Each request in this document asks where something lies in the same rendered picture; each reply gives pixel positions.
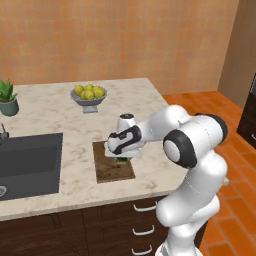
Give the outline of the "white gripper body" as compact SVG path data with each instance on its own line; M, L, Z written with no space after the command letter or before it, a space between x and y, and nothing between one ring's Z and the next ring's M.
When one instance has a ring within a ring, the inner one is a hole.
M142 150L141 149L134 149L131 151L127 151L121 154L114 154L109 149L108 146L105 145L105 156L111 157L111 158L135 158L135 157L141 157L142 156Z

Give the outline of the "brown wooden cutting board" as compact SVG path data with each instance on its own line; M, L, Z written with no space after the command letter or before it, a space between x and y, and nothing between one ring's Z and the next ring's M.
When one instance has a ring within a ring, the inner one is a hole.
M118 163L115 158L105 156L104 142L93 142L95 172L98 183L134 179L135 174L130 161Z

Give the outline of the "dark brown drawer front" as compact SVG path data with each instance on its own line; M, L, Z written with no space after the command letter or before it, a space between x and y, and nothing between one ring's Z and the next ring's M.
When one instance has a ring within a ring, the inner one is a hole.
M132 220L155 219L156 209L154 211L149 211L149 212L136 212L133 208L133 204L135 204L138 208L144 208L144 207L153 206L155 204L155 201L158 204L158 202L161 199L163 199L163 196L130 201L128 202L127 213Z
M156 250L155 256L171 256L168 250L168 243L163 242Z
M139 222L139 223L134 224L131 227L131 231L132 231L133 228L137 232L147 231L147 230L150 230L152 228L152 225L155 226L154 233L152 233L150 235L146 235L146 236L135 236L132 232L133 237L137 238L137 239L140 239L140 240L153 241L153 242L162 242L166 237L168 229L166 227L163 227L158 222Z

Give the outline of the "grey fruit bowl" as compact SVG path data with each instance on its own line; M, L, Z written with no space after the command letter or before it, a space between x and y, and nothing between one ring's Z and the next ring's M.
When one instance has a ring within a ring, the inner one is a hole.
M81 100L79 96L77 96L74 91L70 92L71 98L79 105L83 107L84 113L97 113L98 105L106 98L107 91L105 88L102 88L104 91L104 95L101 98L95 98L93 100Z

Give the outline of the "dark brown cupboard door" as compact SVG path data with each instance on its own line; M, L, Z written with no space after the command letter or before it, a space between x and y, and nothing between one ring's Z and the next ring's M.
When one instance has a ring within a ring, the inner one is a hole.
M88 256L82 212L0 222L0 256Z
M89 256L132 256L136 222L132 202L90 207L82 210Z

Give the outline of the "dark grey sink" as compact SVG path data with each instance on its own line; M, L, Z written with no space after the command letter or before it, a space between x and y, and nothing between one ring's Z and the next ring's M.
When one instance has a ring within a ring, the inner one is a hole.
M59 192L62 133L0 139L0 201Z

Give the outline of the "dark cabinet run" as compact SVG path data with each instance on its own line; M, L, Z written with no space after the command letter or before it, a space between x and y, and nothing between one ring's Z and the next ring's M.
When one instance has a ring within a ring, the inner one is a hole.
M252 80L237 133L256 149L256 73Z

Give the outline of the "grey tap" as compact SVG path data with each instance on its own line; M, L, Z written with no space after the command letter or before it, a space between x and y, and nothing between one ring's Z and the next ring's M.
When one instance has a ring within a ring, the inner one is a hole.
M0 133L0 139L9 138L9 133L5 130L3 123L1 123L1 127L2 127L3 132Z

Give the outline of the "green plant in teal pot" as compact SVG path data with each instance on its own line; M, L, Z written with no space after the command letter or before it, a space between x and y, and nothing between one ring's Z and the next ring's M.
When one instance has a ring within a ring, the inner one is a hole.
M13 84L10 79L0 80L0 112L9 117L19 112L17 94L13 93Z

